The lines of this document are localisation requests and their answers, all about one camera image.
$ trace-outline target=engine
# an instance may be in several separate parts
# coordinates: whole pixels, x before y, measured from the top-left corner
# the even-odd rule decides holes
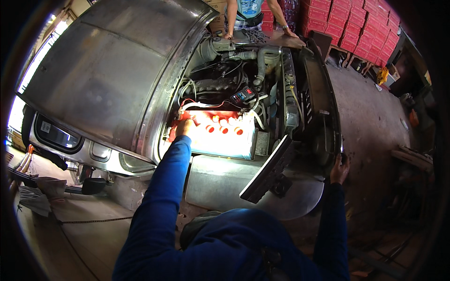
[[[192,152],[266,156],[278,139],[303,128],[296,90],[290,49],[205,38],[178,86],[165,142],[174,140],[181,121],[192,119],[198,126]]]

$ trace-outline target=garage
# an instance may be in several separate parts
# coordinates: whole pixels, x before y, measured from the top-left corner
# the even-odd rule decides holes
[[[2,276],[445,278],[448,7],[256,0],[230,30],[229,2],[2,19]]]

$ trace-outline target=rope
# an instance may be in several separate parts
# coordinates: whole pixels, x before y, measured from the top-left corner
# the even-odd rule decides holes
[[[101,220],[79,220],[79,221],[71,221],[71,222],[62,222],[58,219],[58,224],[65,224],[65,223],[104,223],[104,222],[112,222],[116,220],[122,220],[122,219],[132,219],[133,217],[126,217],[126,218],[117,218],[117,219],[101,219]]]

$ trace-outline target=hand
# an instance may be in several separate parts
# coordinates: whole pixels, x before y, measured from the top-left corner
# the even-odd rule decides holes
[[[341,165],[342,156],[339,153],[336,157],[336,162],[334,167],[331,169],[330,173],[330,183],[344,183],[345,178],[348,175],[348,170],[350,169],[350,160],[346,156],[345,163]]]
[[[298,38],[298,36],[297,36],[294,32],[292,32],[292,31],[289,29],[289,27],[288,27],[288,28],[285,28],[283,31],[284,31],[284,33],[285,33],[286,35],[288,35],[288,36],[291,36],[291,37],[294,37],[294,38]]]
[[[196,130],[197,126],[194,121],[192,119],[186,119],[178,124],[175,136],[188,136],[190,139],[193,139],[196,135]]]

